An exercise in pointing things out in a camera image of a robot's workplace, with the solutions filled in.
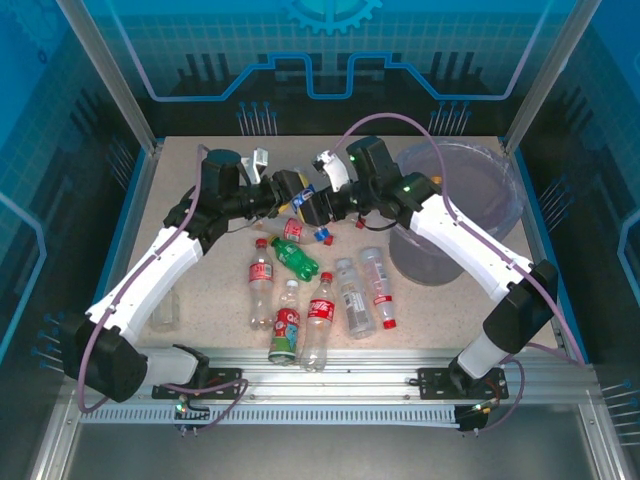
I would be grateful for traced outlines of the clear wide bottle red cap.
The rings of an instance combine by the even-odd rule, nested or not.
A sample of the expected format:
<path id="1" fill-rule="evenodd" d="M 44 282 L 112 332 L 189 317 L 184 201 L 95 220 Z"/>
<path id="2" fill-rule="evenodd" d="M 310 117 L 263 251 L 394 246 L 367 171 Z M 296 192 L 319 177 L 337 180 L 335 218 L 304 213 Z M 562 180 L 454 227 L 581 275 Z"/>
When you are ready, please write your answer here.
<path id="1" fill-rule="evenodd" d="M 397 321 L 394 299 L 382 251 L 377 247 L 365 248 L 359 253 L 359 260 L 373 305 L 382 321 L 383 328 L 385 330 L 395 329 Z"/>

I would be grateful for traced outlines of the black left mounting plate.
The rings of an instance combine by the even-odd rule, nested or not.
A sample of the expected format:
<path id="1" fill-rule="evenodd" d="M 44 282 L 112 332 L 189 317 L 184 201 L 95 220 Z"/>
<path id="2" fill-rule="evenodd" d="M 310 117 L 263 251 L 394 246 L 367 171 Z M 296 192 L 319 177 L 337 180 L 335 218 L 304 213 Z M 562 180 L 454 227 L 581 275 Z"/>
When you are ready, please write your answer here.
<path id="1" fill-rule="evenodd" d="M 211 368 L 210 378 L 204 387 L 221 385 L 241 377 L 242 370 L 240 368 Z M 187 394 L 187 397 L 196 400 L 234 400 L 239 396 L 240 390 L 240 386 L 230 386 L 223 390 L 206 394 Z M 154 400 L 177 400 L 180 395 L 182 395 L 182 392 L 177 392 L 161 385 L 153 386 L 151 391 L 151 398 Z"/>

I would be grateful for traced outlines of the black mounting plate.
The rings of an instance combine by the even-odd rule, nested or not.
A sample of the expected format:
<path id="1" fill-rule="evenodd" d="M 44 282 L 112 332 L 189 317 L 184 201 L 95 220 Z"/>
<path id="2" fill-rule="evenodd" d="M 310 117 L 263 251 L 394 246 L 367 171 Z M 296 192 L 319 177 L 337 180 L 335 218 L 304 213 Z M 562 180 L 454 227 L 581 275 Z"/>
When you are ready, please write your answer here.
<path id="1" fill-rule="evenodd" d="M 500 399 L 510 396 L 504 370 L 493 368 L 476 381 L 466 393 L 461 393 L 452 382 L 447 368 L 420 368 L 417 370 L 417 386 L 422 400 L 489 400 L 498 394 Z"/>
<path id="2" fill-rule="evenodd" d="M 242 370 L 240 368 L 211 368 L 210 378 L 204 387 L 221 385 L 241 377 Z M 239 396 L 240 390 L 240 386 L 230 386 L 223 390 L 206 394 L 187 394 L 187 397 L 196 400 L 234 400 Z M 151 398 L 154 400 L 177 400 L 180 395 L 182 395 L 182 392 L 177 392 L 161 385 L 153 386 L 151 391 Z"/>

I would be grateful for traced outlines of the small red label cola bottle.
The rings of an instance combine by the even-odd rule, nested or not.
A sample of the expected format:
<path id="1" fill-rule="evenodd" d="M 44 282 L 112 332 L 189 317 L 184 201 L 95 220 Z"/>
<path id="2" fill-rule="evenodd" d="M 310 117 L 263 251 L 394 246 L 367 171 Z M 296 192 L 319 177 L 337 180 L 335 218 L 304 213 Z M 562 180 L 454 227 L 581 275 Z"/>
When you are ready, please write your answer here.
<path id="1" fill-rule="evenodd" d="M 273 323 L 273 261 L 267 252 L 268 241 L 258 238 L 255 253 L 249 263 L 250 328 L 268 330 Z"/>

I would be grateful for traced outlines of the grey round bin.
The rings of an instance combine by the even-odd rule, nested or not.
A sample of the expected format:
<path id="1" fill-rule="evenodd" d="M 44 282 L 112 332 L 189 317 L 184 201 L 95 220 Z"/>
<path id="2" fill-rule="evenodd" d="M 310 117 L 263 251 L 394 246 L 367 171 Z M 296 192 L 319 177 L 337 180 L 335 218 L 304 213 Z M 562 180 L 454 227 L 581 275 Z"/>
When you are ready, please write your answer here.
<path id="1" fill-rule="evenodd" d="M 422 285 L 444 285 L 463 273 L 463 269 L 432 242 L 400 226 L 391 231 L 389 252 L 396 269 Z"/>

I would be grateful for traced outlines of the clear bottle white label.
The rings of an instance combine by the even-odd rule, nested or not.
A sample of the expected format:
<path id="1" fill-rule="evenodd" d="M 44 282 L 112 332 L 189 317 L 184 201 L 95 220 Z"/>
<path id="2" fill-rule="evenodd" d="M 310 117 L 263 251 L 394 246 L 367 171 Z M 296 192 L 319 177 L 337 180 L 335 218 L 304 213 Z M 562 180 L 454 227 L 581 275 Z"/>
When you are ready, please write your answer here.
<path id="1" fill-rule="evenodd" d="M 340 258 L 335 262 L 340 296 L 343 300 L 349 335 L 357 340 L 372 336 L 376 332 L 364 285 L 351 258 Z"/>

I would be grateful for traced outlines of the aluminium lower frame rail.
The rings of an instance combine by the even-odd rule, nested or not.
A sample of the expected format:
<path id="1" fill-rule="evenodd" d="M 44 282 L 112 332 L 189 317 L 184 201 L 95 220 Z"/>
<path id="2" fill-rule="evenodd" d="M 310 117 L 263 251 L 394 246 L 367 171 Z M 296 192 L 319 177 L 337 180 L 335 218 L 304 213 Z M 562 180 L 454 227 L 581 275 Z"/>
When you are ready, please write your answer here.
<path id="1" fill-rule="evenodd" d="M 29 480 L 64 480 L 78 424 L 79 410 L 74 398 L 54 406 Z"/>
<path id="2" fill-rule="evenodd" d="M 620 475 L 619 457 L 609 423 L 605 419 L 606 408 L 587 395 L 586 402 L 579 405 L 579 414 L 596 480 L 624 480 Z"/>

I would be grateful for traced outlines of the black connector block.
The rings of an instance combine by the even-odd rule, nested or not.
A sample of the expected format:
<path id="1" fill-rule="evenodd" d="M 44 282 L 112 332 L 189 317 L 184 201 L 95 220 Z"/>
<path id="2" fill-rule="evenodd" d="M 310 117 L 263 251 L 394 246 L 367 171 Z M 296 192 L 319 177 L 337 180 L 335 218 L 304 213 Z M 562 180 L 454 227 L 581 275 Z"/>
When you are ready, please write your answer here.
<path id="1" fill-rule="evenodd" d="M 208 407 L 194 405 L 190 397 L 181 394 L 178 404 L 175 406 L 174 427 L 182 437 L 187 434 L 197 436 L 198 429 L 203 426 L 203 421 L 209 420 L 210 416 Z"/>
<path id="2" fill-rule="evenodd" d="M 463 434 L 479 435 L 488 424 L 490 413 L 500 406 L 497 398 L 485 400 L 474 405 L 456 405 L 454 407 L 457 430 Z"/>

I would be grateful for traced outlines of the large Coca-Cola bottle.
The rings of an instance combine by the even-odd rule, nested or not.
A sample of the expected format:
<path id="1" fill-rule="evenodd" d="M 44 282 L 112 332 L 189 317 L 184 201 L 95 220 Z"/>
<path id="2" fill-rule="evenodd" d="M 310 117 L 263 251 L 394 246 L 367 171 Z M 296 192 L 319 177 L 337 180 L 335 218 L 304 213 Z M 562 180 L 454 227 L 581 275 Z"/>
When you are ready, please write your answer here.
<path id="1" fill-rule="evenodd" d="M 307 372 L 320 372 L 326 365 L 329 335 L 335 312 L 332 283 L 333 275 L 323 272 L 319 286 L 309 302 L 300 359 L 301 368 Z"/>

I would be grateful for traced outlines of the green Sprite bottle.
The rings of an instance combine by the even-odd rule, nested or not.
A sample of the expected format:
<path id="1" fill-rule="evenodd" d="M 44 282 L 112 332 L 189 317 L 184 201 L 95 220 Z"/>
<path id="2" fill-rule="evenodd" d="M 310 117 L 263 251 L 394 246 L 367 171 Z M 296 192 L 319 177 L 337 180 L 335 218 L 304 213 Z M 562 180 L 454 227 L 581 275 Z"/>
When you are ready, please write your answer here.
<path id="1" fill-rule="evenodd" d="M 267 242 L 274 249 L 277 260 L 299 280 L 310 282 L 319 273 L 318 263 L 296 243 L 275 235 Z"/>

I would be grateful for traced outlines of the aluminium front rail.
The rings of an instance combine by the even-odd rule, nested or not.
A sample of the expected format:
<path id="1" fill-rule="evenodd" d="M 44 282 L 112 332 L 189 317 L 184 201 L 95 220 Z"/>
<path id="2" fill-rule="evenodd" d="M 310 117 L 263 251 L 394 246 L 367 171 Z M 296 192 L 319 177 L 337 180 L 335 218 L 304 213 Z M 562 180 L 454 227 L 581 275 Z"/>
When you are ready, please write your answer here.
<path id="1" fill-rule="evenodd" d="M 417 370 L 447 368 L 453 349 L 331 349 L 323 371 L 307 372 L 298 364 L 278 366 L 265 349 L 202 350 L 211 368 L 240 368 L 248 381 L 247 400 L 262 403 L 398 403 L 417 402 Z M 531 404 L 581 404 L 587 395 L 602 397 L 595 370 L 575 366 L 555 354 L 528 347 L 511 363 L 501 362 L 512 402 L 521 393 Z M 423 400 L 470 404 L 476 400 Z"/>

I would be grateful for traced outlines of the blue label Pepsi bottle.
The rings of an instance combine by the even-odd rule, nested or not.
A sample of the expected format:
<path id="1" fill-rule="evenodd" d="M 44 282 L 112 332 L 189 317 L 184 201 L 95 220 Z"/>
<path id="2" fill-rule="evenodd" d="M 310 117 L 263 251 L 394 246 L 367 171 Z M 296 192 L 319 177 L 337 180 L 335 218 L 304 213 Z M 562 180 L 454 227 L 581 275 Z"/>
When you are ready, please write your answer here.
<path id="1" fill-rule="evenodd" d="M 304 187 L 298 194 L 296 194 L 290 202 L 293 212 L 303 222 L 305 222 L 305 220 L 303 219 L 303 215 L 301 212 L 302 205 L 306 201 L 308 201 L 313 196 L 314 193 L 315 193 L 314 186 L 312 184 L 309 184 L 308 186 Z M 326 243 L 328 241 L 330 237 L 330 232 L 327 228 L 312 226 L 311 229 L 312 229 L 313 236 L 317 242 Z"/>

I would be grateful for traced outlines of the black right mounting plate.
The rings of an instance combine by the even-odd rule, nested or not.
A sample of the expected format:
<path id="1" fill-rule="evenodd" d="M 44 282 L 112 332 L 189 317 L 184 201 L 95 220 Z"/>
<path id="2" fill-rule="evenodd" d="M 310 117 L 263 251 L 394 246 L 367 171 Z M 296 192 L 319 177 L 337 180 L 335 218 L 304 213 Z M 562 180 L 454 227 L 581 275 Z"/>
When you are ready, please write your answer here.
<path id="1" fill-rule="evenodd" d="M 422 400 L 489 400 L 498 394 L 500 399 L 510 396 L 504 370 L 493 368 L 476 381 L 466 393 L 461 393 L 452 382 L 447 368 L 420 368 L 417 370 L 417 386 Z"/>

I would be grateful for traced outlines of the aluminium frame post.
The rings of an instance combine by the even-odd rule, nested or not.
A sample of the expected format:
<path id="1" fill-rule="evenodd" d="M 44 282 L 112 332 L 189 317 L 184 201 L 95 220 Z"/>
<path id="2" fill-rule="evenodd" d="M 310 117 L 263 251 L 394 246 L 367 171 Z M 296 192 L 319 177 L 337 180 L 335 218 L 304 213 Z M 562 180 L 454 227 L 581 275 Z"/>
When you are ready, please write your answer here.
<path id="1" fill-rule="evenodd" d="M 559 35 L 543 62 L 503 140 L 513 156 L 589 26 L 602 0 L 575 0 Z"/>
<path id="2" fill-rule="evenodd" d="M 116 60 L 82 0 L 56 0 L 140 146 L 153 154 L 155 135 Z"/>

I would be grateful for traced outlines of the aluminium blue side rail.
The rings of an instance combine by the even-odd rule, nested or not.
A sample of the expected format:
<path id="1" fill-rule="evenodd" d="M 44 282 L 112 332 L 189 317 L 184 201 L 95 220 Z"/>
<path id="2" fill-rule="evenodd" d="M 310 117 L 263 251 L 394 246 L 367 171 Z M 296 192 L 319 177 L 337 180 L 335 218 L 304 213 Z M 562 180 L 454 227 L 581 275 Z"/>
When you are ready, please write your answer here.
<path id="1" fill-rule="evenodd" d="M 564 341 L 565 349 L 574 358 L 576 358 L 576 354 L 569 346 L 569 338 L 566 333 L 567 330 L 570 330 L 576 341 L 576 346 L 579 348 L 583 360 L 588 363 L 588 352 L 585 348 L 584 340 L 580 332 L 580 327 L 576 320 L 574 309 L 567 293 L 566 285 L 564 283 L 560 267 L 558 266 L 558 261 L 549 236 L 549 232 L 543 219 L 541 207 L 539 206 L 534 185 L 520 148 L 517 148 L 513 153 L 510 153 L 509 157 L 514 170 L 520 178 L 526 192 L 527 200 L 523 211 L 522 222 L 524 225 L 527 240 L 529 242 L 531 253 L 535 260 L 547 259 L 552 264 L 554 264 L 558 270 L 557 304 L 564 315 L 567 327 L 561 327 L 560 323 L 557 320 L 555 320 L 554 323 L 557 324 L 558 328 L 562 330 L 561 336 Z"/>
<path id="2" fill-rule="evenodd" d="M 160 140 L 153 153 L 140 150 L 91 304 L 99 303 L 106 297 L 129 271 L 162 146 L 163 140 Z"/>

